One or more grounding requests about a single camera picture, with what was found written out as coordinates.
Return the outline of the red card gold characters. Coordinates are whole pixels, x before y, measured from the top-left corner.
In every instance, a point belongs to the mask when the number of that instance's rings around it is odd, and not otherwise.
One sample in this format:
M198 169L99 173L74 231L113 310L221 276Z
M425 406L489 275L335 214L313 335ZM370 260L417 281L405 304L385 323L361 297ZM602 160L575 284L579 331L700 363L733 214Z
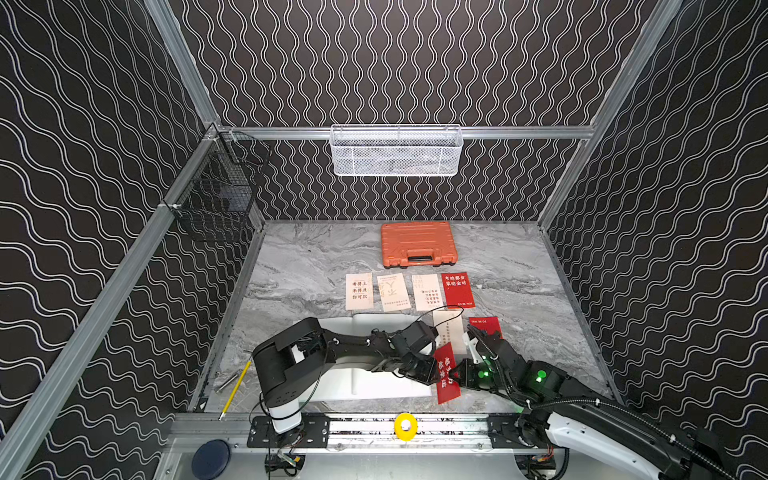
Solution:
M457 366L452 344L446 343L439 347L434 358L438 373L436 381L437 402L442 405L461 396L460 386L450 375L450 371Z

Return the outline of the beige card vertical text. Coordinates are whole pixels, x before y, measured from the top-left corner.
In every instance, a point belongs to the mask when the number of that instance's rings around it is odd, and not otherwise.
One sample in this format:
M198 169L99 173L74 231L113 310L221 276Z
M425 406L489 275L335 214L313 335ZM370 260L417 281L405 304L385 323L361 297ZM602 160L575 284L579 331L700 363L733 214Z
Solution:
M467 352L464 340L464 322L460 309L440 309L432 313L433 326L437 331L437 347L449 345L455 356Z

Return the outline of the white photo album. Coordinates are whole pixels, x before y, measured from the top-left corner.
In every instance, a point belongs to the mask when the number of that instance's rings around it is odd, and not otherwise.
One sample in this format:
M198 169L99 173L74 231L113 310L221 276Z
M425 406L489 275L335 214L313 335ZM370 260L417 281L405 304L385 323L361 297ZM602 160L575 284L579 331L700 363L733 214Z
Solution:
M402 313L356 313L348 317L321 318L320 326L336 333L365 336L373 329L394 332L416 319ZM333 368L325 373L312 401L383 400L431 397L430 386L397 378L392 373L372 373L361 369Z

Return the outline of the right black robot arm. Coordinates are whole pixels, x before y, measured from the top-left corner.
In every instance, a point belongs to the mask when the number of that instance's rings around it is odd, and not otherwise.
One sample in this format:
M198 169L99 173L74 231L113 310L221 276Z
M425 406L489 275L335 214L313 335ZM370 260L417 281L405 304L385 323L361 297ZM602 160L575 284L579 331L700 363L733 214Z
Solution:
M666 427L597 393L566 371L527 360L498 333L467 328L471 356L437 357L439 384L505 398L518 407L493 438L577 451L648 479L732 479L718 437Z

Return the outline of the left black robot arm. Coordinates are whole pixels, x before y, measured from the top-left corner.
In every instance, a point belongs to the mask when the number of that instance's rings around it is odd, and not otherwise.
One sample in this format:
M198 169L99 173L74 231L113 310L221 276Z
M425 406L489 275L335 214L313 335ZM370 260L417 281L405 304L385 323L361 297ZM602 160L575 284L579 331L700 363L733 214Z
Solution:
M259 407L278 434L302 424L304 392L314 395L332 369L395 372L430 386L438 379L434 354L438 332L421 319L403 329L374 328L364 336L337 333L307 317L259 344L251 353L261 388Z

